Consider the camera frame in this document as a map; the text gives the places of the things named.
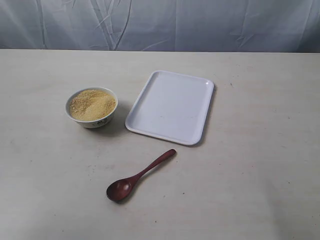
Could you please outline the yellow grain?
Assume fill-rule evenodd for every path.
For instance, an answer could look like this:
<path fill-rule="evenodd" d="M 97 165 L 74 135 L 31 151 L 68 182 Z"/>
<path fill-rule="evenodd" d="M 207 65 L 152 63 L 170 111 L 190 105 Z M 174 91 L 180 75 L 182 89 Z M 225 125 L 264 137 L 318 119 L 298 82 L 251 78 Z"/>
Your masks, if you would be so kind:
<path fill-rule="evenodd" d="M 116 100 L 105 91 L 84 90 L 72 98 L 70 115 L 79 121 L 95 121 L 109 115 L 116 107 Z"/>

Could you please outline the dark red wooden spoon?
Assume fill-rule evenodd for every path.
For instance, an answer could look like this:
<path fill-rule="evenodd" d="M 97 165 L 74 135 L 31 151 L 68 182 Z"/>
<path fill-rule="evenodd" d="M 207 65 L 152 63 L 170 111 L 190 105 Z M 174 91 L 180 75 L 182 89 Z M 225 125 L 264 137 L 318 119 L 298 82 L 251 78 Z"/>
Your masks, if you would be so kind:
<path fill-rule="evenodd" d="M 134 187 L 136 186 L 136 184 L 138 183 L 138 181 L 142 176 L 144 176 L 147 172 L 149 172 L 153 168 L 157 167 L 158 165 L 162 164 L 166 160 L 176 155 L 176 153 L 177 151 L 172 148 L 166 151 L 165 153 L 163 153 L 157 159 L 155 159 L 149 166 L 147 166 L 145 169 L 143 169 L 139 173 L 113 182 L 106 189 L 107 198 L 116 203 L 123 201 L 125 198 L 127 198 L 131 194 Z"/>

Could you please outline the white wrinkled backdrop curtain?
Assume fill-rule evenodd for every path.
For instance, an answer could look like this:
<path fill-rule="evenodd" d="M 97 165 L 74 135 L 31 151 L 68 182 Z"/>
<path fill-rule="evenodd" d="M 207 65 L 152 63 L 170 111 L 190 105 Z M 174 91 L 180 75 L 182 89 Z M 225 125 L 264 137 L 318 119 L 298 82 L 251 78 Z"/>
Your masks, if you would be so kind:
<path fill-rule="evenodd" d="M 320 50 L 317 0 L 3 0 L 2 49 Z"/>

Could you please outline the white patterned ceramic bowl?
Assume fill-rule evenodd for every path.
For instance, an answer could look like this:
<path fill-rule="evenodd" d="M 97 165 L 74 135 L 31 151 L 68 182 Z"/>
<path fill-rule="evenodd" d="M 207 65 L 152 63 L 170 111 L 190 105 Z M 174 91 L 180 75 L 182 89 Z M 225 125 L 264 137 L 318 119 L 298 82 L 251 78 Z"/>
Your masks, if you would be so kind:
<path fill-rule="evenodd" d="M 98 120 L 93 120 L 93 121 L 81 121 L 81 120 L 77 120 L 77 119 L 73 118 L 70 115 L 70 102 L 71 102 L 72 98 L 74 98 L 77 94 L 79 94 L 80 92 L 85 91 L 85 90 L 101 90 L 101 91 L 108 93 L 112 97 L 114 97 L 116 100 L 116 106 L 115 106 L 114 110 L 110 114 L 108 114 L 107 116 L 100 118 Z M 65 104 L 65 111 L 66 111 L 67 116 L 70 119 L 72 119 L 74 122 L 78 123 L 82 127 L 87 128 L 87 129 L 94 129 L 94 128 L 102 127 L 112 120 L 112 118 L 116 112 L 116 109 L 118 107 L 118 104 L 119 104 L 118 97 L 110 89 L 107 89 L 104 87 L 89 87 L 89 88 L 79 90 L 79 91 L 75 92 L 73 95 L 71 95 Z"/>

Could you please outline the white rectangular plastic tray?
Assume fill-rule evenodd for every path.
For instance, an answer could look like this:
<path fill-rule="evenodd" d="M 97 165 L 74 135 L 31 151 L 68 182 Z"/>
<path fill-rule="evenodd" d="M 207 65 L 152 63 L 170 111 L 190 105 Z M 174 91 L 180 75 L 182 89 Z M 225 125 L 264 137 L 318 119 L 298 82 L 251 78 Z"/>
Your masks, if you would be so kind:
<path fill-rule="evenodd" d="M 125 127 L 148 137 L 196 145 L 202 139 L 214 89 L 205 78 L 155 71 L 128 113 Z"/>

